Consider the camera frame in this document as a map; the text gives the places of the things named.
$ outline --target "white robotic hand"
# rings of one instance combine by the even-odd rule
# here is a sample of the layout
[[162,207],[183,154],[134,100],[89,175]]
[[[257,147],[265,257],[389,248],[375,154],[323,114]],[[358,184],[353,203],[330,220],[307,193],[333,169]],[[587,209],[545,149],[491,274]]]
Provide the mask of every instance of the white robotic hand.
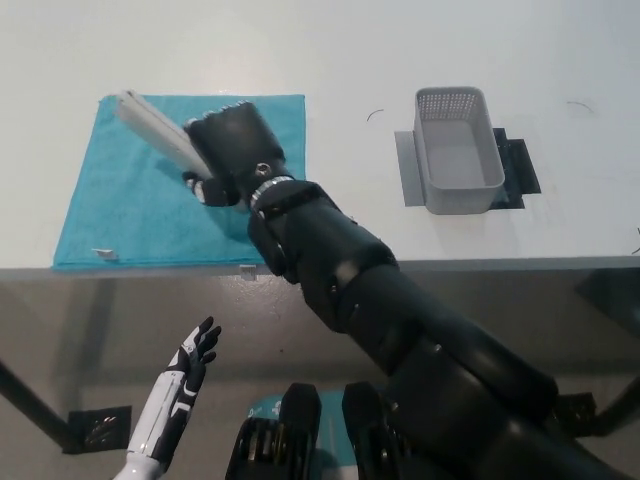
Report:
[[155,480],[169,468],[184,432],[206,365],[216,358],[220,326],[207,318],[187,337],[156,380],[131,436],[127,463],[114,480]]

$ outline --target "robotic hand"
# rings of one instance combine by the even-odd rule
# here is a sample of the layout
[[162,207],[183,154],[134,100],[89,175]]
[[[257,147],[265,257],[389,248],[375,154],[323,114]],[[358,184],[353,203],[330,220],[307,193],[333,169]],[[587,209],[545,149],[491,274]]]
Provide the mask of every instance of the robotic hand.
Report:
[[249,238],[271,272],[299,283],[322,322],[388,376],[385,422],[421,458],[471,480],[628,479],[546,427],[553,378],[415,285],[320,185],[293,178],[254,105],[185,130],[213,177],[186,174],[187,186],[205,205],[249,208]]
[[206,374],[216,358],[220,326],[213,317],[182,343],[156,380],[131,436],[127,463],[114,480],[155,480],[171,465]]

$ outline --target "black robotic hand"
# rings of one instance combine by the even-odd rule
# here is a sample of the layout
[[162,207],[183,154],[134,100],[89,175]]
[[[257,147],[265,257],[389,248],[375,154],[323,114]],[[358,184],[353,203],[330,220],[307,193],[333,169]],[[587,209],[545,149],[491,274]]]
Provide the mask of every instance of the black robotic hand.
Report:
[[264,182],[291,178],[282,147],[252,103],[209,112],[189,121],[184,129],[213,174],[207,180],[192,172],[183,175],[187,187],[205,205],[225,207],[240,201],[250,205]]

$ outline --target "black robotic arm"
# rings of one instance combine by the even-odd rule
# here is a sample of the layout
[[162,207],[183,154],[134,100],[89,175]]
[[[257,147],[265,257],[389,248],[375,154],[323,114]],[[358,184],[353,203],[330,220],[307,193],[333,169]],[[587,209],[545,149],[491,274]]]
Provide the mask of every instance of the black robotic arm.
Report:
[[322,188],[296,180],[250,103],[186,127],[214,179],[186,181],[207,204],[244,202],[249,236],[275,275],[389,376],[389,424],[457,478],[629,478],[544,427],[555,381],[398,269],[391,250]]

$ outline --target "white table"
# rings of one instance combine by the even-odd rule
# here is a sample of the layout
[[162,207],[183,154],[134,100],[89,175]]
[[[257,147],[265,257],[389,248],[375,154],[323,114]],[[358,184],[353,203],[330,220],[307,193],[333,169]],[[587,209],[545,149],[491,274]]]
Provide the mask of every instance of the white table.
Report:
[[[98,100],[123,88],[304,93],[308,178],[407,268],[640,265],[640,3],[185,5],[2,3],[0,277],[50,275]],[[525,209],[404,206],[394,131],[412,128],[415,92],[440,85],[481,88],[493,125],[526,140],[543,193]],[[140,273],[167,271],[109,272]]]

